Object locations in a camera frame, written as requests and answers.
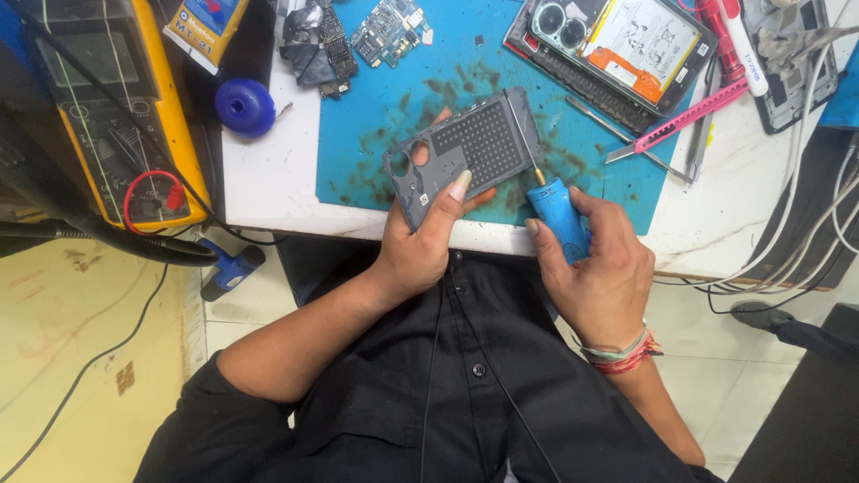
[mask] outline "shoe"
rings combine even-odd
[[[770,307],[772,307],[770,304],[764,302],[737,302],[731,307],[731,316],[749,327],[772,333],[776,333],[784,322],[795,320],[793,315],[784,310],[770,309]]]

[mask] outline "person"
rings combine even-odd
[[[469,181],[442,189],[415,233],[394,201],[380,247],[290,237],[300,308],[186,383],[135,481],[721,481],[649,355],[655,257],[624,210],[570,189],[593,232],[572,265],[527,220],[534,279],[521,260],[448,249],[454,222],[495,194],[464,201]],[[300,270],[329,259],[343,263]]]
[[[774,333],[785,344],[796,345],[841,364],[859,364],[859,340],[845,339],[822,327],[800,322],[768,303],[738,302],[731,307],[731,316],[749,327]]]

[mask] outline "fingernail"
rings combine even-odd
[[[463,199],[466,198],[466,189],[468,189],[468,185],[472,184],[472,172],[469,169],[466,169],[462,173],[460,173],[460,177],[454,181],[454,184],[450,187],[450,196],[462,202]]]
[[[531,232],[531,236],[537,236],[537,232],[539,231],[539,225],[537,222],[533,220],[533,218],[525,219],[525,228]]]

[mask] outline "yellow multimeter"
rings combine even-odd
[[[34,59],[49,77],[65,128],[75,146],[101,215],[123,226],[125,194],[131,182],[147,171],[172,163],[200,198],[209,203],[203,175],[182,113],[173,75],[146,0],[26,2],[34,17],[131,110],[149,135],[172,159],[164,159],[143,134],[123,117],[119,107],[91,86],[42,39]],[[196,223],[206,218],[187,193],[178,210],[164,200],[174,183],[149,176],[138,183],[129,203],[129,221],[140,230]]]

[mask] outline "white table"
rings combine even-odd
[[[834,21],[844,0],[827,0]],[[844,26],[859,23],[859,2]],[[278,18],[276,32],[283,19]],[[857,35],[834,45],[843,69]],[[291,68],[273,52],[270,92],[275,107],[294,106],[262,138],[248,141],[223,133],[223,184],[227,223],[254,229],[380,240],[387,213],[320,203],[316,198],[316,153],[320,95],[295,85]],[[347,95],[360,95],[354,92]],[[697,99],[703,97],[696,92]],[[558,104],[558,109],[567,108]],[[809,121],[822,113],[818,108]],[[812,132],[807,129],[805,146]],[[656,254],[658,272],[727,276],[748,260],[760,240],[788,179],[791,139],[799,124],[775,136],[761,126],[753,98],[746,93],[713,117],[713,140],[705,151],[700,181],[686,190],[668,176],[650,231],[642,242]],[[679,134],[671,164],[684,169],[691,127]],[[453,248],[533,256],[531,236],[522,227],[459,220]]]

